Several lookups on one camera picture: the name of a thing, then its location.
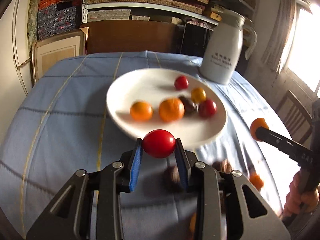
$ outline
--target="sunlight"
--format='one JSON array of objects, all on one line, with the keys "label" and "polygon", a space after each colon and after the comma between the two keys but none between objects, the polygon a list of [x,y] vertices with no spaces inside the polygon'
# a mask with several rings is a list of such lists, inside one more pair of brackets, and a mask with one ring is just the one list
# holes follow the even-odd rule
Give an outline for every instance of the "sunlight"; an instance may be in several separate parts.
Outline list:
[{"label": "sunlight", "polygon": [[315,92],[320,78],[320,8],[313,5],[312,12],[300,9],[288,67]]}]

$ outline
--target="white pitcher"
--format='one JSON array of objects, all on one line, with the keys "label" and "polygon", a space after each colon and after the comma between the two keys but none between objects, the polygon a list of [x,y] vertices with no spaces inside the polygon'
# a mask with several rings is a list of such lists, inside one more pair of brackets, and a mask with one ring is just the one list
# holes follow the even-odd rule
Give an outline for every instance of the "white pitcher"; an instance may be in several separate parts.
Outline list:
[{"label": "white pitcher", "polygon": [[252,42],[245,52],[248,60],[257,43],[257,34],[244,25],[244,17],[234,11],[224,10],[222,20],[211,34],[200,67],[200,73],[220,84],[227,84],[238,63],[243,41],[243,28],[252,33]]}]

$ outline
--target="orange fruit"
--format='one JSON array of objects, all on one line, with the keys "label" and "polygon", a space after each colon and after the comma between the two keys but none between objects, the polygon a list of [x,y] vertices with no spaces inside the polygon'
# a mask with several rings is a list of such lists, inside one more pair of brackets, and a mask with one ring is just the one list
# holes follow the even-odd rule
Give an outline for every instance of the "orange fruit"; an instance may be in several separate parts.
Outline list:
[{"label": "orange fruit", "polygon": [[250,174],[249,181],[256,187],[257,190],[261,190],[261,188],[264,185],[263,180],[260,178],[260,176],[256,173],[253,172]]},{"label": "orange fruit", "polygon": [[130,107],[130,115],[136,121],[148,121],[151,119],[153,109],[148,102],[138,101]]},{"label": "orange fruit", "polygon": [[184,106],[179,98],[169,98],[159,105],[159,115],[164,122],[179,120],[184,115]]},{"label": "orange fruit", "polygon": [[256,131],[259,127],[264,127],[266,129],[269,129],[269,126],[267,125],[266,120],[262,117],[259,117],[256,120],[254,120],[250,126],[250,134],[252,138],[255,139],[256,141],[261,142],[261,140],[259,140],[256,137]]},{"label": "orange fruit", "polygon": [[199,104],[207,99],[207,96],[203,90],[203,88],[195,88],[191,91],[191,100]]},{"label": "orange fruit", "polygon": [[196,218],[197,218],[197,214],[193,213],[191,220],[190,220],[190,225],[189,225],[189,229],[191,233],[195,232],[196,229]]}]

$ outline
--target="table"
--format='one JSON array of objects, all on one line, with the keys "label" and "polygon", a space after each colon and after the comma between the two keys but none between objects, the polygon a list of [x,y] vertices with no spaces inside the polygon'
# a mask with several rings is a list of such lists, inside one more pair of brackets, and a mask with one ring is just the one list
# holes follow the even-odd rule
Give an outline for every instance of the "table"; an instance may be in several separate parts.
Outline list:
[{"label": "table", "polygon": [[[16,230],[24,236],[76,170],[103,169],[133,148],[135,142],[108,118],[105,96],[118,76],[151,67],[188,73],[215,91],[227,110],[227,126],[216,141],[190,150],[208,164],[228,158],[246,176],[255,168],[265,181],[262,196],[281,213],[299,167],[276,148],[254,141],[249,127],[264,117],[271,130],[290,137],[288,131],[237,72],[228,85],[215,84],[199,75],[201,60],[150,51],[100,53],[64,59],[45,73],[17,111],[0,148],[0,206]],[[121,194],[126,240],[187,238],[196,198],[166,190],[162,174],[174,163],[173,156],[144,155],[136,190]],[[94,229],[96,201],[92,212]]]}]

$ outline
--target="red cherry tomato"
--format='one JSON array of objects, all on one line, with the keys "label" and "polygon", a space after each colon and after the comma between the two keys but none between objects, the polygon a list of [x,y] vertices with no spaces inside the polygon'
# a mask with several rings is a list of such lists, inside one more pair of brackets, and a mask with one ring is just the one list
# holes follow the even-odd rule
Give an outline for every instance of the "red cherry tomato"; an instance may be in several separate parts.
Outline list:
[{"label": "red cherry tomato", "polygon": [[174,86],[177,90],[187,89],[189,86],[188,79],[185,76],[179,76],[175,80]]},{"label": "red cherry tomato", "polygon": [[174,136],[166,130],[153,130],[142,141],[143,150],[155,158],[168,157],[175,148]]},{"label": "red cherry tomato", "polygon": [[203,118],[209,118],[210,116],[213,116],[216,112],[216,103],[213,102],[211,99],[207,99],[199,105],[199,115]]}]

